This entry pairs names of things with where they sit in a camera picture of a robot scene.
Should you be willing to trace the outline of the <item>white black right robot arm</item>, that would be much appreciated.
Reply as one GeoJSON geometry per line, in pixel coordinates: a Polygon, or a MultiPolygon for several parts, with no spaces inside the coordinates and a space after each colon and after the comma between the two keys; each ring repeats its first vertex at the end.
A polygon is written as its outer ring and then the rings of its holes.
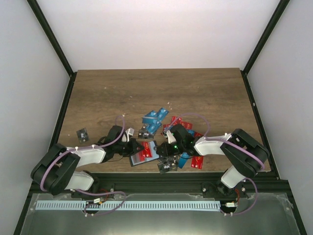
{"type": "Polygon", "coordinates": [[[222,197],[229,197],[241,181],[253,178],[265,168],[269,151],[242,129],[218,137],[196,136],[181,124],[166,132],[167,141],[155,147],[164,159],[186,153],[190,157],[225,155],[232,166],[217,182],[216,190],[222,197]]]}

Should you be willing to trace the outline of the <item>black leather card holder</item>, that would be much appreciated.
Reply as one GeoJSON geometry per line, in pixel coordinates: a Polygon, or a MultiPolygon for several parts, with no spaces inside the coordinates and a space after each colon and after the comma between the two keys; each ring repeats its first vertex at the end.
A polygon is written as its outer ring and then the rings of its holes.
{"type": "Polygon", "coordinates": [[[142,141],[140,143],[144,149],[135,155],[130,156],[131,167],[152,162],[159,159],[159,155],[156,153],[155,148],[157,147],[156,141],[142,141]]]}

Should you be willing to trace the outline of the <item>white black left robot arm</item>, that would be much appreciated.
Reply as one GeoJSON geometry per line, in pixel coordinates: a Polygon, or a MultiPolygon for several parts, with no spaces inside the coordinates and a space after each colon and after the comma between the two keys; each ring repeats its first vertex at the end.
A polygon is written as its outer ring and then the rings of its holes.
{"type": "Polygon", "coordinates": [[[33,168],[30,177],[42,191],[52,195],[64,190],[78,190],[94,198],[100,192],[99,179],[88,171],[76,169],[108,162],[115,154],[126,158],[144,150],[144,146],[132,135],[131,128],[125,130],[114,125],[106,136],[91,146],[65,147],[56,143],[33,168]]]}

